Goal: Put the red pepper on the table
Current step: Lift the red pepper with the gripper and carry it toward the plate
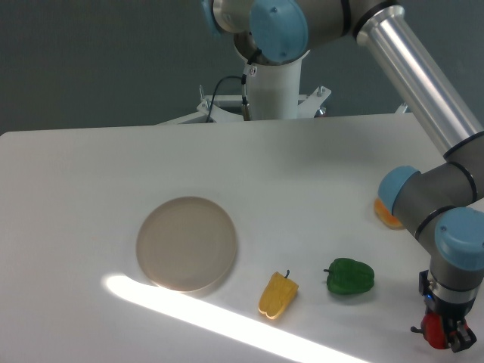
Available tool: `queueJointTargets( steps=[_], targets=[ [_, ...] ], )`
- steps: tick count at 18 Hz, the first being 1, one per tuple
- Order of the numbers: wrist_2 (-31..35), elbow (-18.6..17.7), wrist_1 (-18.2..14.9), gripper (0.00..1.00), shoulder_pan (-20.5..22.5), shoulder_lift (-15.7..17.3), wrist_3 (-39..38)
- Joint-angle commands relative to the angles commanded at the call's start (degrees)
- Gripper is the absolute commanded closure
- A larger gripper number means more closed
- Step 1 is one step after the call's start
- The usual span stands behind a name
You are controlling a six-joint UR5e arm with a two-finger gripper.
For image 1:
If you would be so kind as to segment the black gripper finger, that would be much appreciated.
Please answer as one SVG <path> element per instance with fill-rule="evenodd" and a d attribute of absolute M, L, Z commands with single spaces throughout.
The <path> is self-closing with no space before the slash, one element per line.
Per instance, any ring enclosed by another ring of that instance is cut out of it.
<path fill-rule="evenodd" d="M 452 352 L 461 352 L 469 349 L 476 342 L 476 335 L 469 328 L 467 321 L 461 319 L 448 320 L 450 331 L 448 332 L 448 343 Z"/>

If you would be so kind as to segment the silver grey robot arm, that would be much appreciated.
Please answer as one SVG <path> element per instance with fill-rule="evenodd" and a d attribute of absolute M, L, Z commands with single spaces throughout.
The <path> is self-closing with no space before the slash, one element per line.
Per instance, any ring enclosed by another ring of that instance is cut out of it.
<path fill-rule="evenodd" d="M 264 66 L 300 61 L 319 45 L 352 36 L 373 55 L 445 162 L 429 172 L 400 166 L 378 195 L 429 253 L 419 276 L 426 311 L 416 332 L 434 348 L 460 352 L 476 342 L 466 317 L 483 281 L 483 127 L 405 22 L 397 1 L 204 1 L 215 35 L 230 33 L 244 57 L 246 120 L 302 116 L 296 82 Z"/>

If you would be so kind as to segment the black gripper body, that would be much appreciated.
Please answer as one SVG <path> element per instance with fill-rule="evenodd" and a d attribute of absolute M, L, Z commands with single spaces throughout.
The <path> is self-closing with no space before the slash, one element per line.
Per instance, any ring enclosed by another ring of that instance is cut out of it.
<path fill-rule="evenodd" d="M 430 270 L 419 273 L 419 293 L 429 312 L 453 321 L 463 321 L 477 297 L 477 287 L 450 288 L 439 282 Z"/>

